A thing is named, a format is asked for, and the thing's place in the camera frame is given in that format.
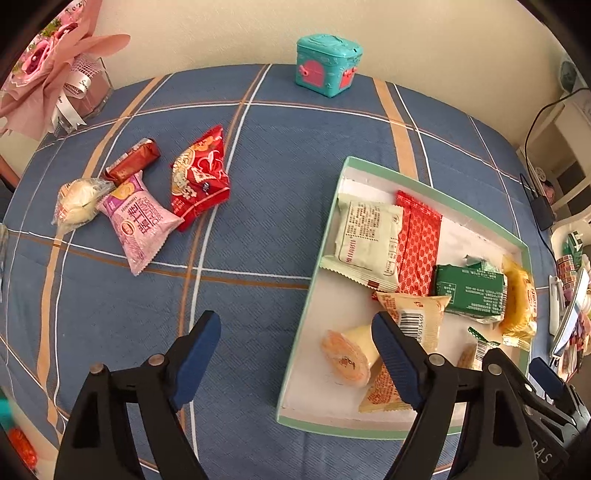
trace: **pink flower bouquet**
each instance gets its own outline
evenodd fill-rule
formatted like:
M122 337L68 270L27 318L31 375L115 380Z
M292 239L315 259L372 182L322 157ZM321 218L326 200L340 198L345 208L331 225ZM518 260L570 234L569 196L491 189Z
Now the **pink flower bouquet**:
M102 0L77 0L56 17L23 52L6 80L0 118L6 131L40 140L58 117L76 129L110 89L100 57L129 43L129 35L95 37Z

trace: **barcode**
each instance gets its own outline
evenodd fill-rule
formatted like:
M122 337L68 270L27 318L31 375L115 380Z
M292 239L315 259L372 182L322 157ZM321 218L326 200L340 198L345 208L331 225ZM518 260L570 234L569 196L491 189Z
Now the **barcode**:
M478 344L476 345L476 360L482 362L482 359L486 355L488 349L488 343L478 340Z
M421 312L400 312L400 330L417 342L423 341L424 316Z
M505 307L507 305L507 282L503 282L503 297L501 298L501 315L505 315Z

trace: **black cable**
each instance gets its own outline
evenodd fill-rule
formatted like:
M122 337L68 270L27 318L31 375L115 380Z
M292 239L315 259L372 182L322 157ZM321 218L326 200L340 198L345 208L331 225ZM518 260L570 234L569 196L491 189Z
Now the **black cable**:
M535 116L534 122L531 124L530 131L527 132L527 137L525 137L525 144L523 147L523 155L525 156L525 166L527 167L527 171L530 175L531 181L534 183L534 190L532 190L532 191L536 192L537 195L535 195L535 196L542 195L543 193L538 191L538 186L535 184L534 176L532 175L532 172L531 172L530 161L527 158L527 141L530 139L530 135L531 135L532 130L534 129L534 125L538 121L538 118L540 118L540 115L542 114L542 112L544 112L544 110L546 110L547 108L550 108L551 106L558 105L560 102L562 102L568 98L571 98L573 95L575 95L576 93L579 93L581 90L589 90L589 88L588 87L577 88L573 93L569 93L568 95L565 95L562 98L559 98L555 102L552 102L546 106L543 106L542 110L540 110L538 112L538 114Z
M530 183L527 181L527 179L525 178L525 176L522 173L519 174L519 179L521 181L521 187L523 188L523 192L525 193L525 196L527 197L527 199L529 201L530 200L530 196L527 195L527 190L525 189L525 183L527 183L527 186L532 191L532 194L533 194L534 190L531 188ZM542 240L542 243L548 249L548 252L550 252L550 255L552 255L552 260L554 260L554 265L556 266L556 270L558 270L558 264L556 263L556 257L554 256L554 252L548 246L548 244L546 243L546 240L544 240L544 237L542 236L542 232L540 232L540 229L538 228L538 224L537 223L535 224L535 229L538 232L538 236L540 237L540 240Z

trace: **teal object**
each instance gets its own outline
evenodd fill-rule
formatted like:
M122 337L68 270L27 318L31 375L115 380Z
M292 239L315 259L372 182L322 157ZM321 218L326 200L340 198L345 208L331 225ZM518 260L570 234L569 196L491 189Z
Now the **teal object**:
M298 85L334 97L353 83L363 48L344 38L315 34L297 41Z
M8 399L2 396L0 392L0 425L5 432L14 427L14 421L12 419L12 413L10 412L10 406L8 405Z

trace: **pink snack package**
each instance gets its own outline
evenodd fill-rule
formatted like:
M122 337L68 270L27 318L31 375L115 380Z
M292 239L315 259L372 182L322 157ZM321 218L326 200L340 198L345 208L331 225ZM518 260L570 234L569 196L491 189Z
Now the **pink snack package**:
M99 210L111 220L123 246L131 273L138 276L183 219L163 208L150 195L143 172L134 173L109 193Z

